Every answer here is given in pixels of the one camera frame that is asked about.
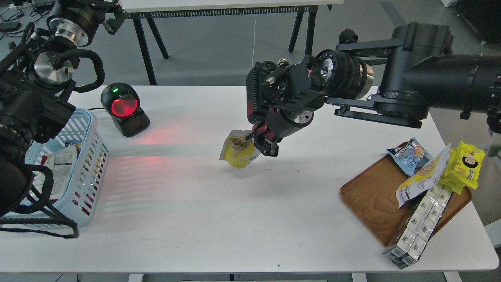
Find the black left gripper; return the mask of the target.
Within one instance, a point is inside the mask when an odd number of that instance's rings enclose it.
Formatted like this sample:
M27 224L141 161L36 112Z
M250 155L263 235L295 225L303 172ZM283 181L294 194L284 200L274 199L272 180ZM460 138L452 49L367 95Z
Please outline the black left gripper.
M57 0L47 25L55 35L84 47L93 41L100 23L116 34L127 15L119 0Z

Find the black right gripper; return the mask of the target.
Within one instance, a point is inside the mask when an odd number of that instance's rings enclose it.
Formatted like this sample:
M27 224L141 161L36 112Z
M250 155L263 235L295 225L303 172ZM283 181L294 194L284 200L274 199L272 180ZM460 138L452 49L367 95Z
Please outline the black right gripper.
M317 59L256 62L246 83L252 132L245 139L252 139L264 156L277 157L280 140L309 125L313 112L324 105Z

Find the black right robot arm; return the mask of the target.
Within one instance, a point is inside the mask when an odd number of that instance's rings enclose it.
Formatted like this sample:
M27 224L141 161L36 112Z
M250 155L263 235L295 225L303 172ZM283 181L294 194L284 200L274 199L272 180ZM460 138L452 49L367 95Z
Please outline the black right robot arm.
M337 116L420 128L430 107L487 115L488 152L500 150L499 55L452 54L448 26L410 23L388 40L358 42L344 30L335 50L307 54L300 63L256 63L247 76L247 118L252 141L265 156L308 126L314 111L337 105Z

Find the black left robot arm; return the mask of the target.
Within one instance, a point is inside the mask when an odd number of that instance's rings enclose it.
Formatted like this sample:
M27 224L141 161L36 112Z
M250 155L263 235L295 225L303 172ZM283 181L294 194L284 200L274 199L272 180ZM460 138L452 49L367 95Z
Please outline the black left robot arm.
M73 91L85 93L105 80L102 59L86 50L99 25L115 34L125 18L118 0L57 0L48 28L27 23L18 46L1 61L1 230L11 224L56 224L79 236L77 223L50 202L52 170L25 163L34 143L54 139L76 108Z

